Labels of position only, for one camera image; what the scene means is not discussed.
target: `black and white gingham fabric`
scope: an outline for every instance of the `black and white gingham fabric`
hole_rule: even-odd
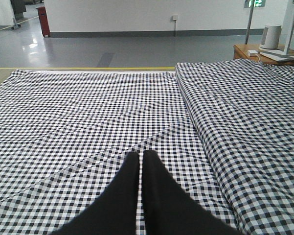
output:
[[[294,67],[180,63],[176,74],[239,229],[294,235]]]
[[[0,235],[56,230],[95,201],[127,152],[146,149],[237,227],[173,74],[14,71],[0,86]],[[145,234],[141,192],[136,217]]]

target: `metal pole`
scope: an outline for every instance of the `metal pole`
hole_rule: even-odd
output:
[[[248,27],[247,27],[247,32],[246,32],[245,44],[248,44],[251,21],[252,21],[252,16],[253,16],[254,3],[255,3],[255,0],[252,0],[252,5],[251,5],[251,8],[250,8],[250,13],[249,13],[249,22],[248,22]]]
[[[289,32],[288,32],[288,35],[287,35],[287,39],[286,39],[286,43],[285,43],[285,48],[284,48],[284,51],[283,51],[283,54],[284,55],[287,55],[288,54],[290,43],[292,41],[293,33],[294,33],[294,13],[293,13],[292,22],[291,22],[291,25],[290,25],[290,28],[289,28]]]

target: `yellow tape line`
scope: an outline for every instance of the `yellow tape line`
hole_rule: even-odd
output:
[[[13,68],[13,67],[3,67],[0,70],[174,70],[175,67],[25,67],[25,68]]]
[[[38,16],[33,17],[33,18],[30,18],[30,19],[28,19],[28,20],[26,20],[26,21],[19,22],[19,23],[17,23],[17,24],[21,24],[21,23],[27,22],[27,21],[32,20],[32,19],[35,19],[35,18],[38,18]],[[0,31],[1,31],[1,30],[4,30],[4,29],[7,29],[7,28],[11,28],[11,27],[13,27],[13,25],[8,26],[8,27],[5,27],[5,28],[1,28]]]

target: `table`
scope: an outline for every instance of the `table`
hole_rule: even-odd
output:
[[[249,59],[249,60],[253,60],[255,62],[259,61],[259,58],[257,56],[252,56],[249,57],[247,56],[247,51],[248,50],[256,50],[256,51],[260,51],[259,49],[259,44],[237,44],[234,45],[234,59]],[[283,49],[283,45],[279,45],[278,49]],[[294,50],[289,50],[289,54],[294,55]],[[291,65],[294,66],[294,60],[293,61],[285,61],[285,62],[278,62],[275,60],[272,60],[268,57],[265,57],[263,55],[258,54],[258,56],[261,58],[262,63],[264,64],[270,64],[270,65]]]

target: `red cabinet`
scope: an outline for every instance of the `red cabinet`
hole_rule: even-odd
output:
[[[43,33],[43,36],[50,37],[50,29],[49,29],[48,18],[47,18],[47,13],[45,11],[45,7],[44,6],[38,7],[37,10],[38,10],[38,16],[39,16],[39,21],[40,21],[40,26],[41,26],[41,31]]]

